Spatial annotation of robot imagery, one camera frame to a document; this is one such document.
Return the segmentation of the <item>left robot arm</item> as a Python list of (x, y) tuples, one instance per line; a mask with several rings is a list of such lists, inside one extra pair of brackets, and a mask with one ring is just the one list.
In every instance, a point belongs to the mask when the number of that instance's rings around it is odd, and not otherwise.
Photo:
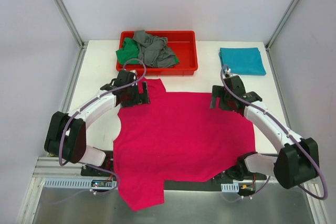
[(87, 129), (99, 117), (120, 105), (122, 108), (149, 104), (148, 84), (136, 71), (122, 69), (116, 78), (103, 85), (89, 101), (68, 112), (55, 112), (49, 124), (44, 150), (68, 162), (93, 165), (99, 176), (110, 173), (106, 152), (87, 143)]

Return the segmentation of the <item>magenta t shirt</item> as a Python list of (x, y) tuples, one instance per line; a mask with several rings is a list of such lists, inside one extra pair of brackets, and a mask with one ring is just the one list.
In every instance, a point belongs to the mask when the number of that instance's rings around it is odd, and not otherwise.
[(164, 203), (164, 183), (205, 182), (255, 150), (251, 122), (211, 109), (210, 93), (168, 92), (147, 80), (150, 103), (121, 108), (113, 142), (119, 194), (134, 211)]

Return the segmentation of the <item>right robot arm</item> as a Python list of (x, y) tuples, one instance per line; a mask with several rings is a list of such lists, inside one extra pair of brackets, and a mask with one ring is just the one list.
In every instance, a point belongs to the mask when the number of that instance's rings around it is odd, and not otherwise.
[(254, 173), (274, 177), (285, 189), (320, 176), (316, 141), (303, 138), (280, 123), (254, 91), (246, 92), (239, 76), (223, 79), (223, 85), (212, 87), (211, 108), (218, 106), (234, 111), (255, 125), (273, 145), (277, 154), (246, 153), (231, 169), (242, 179)]

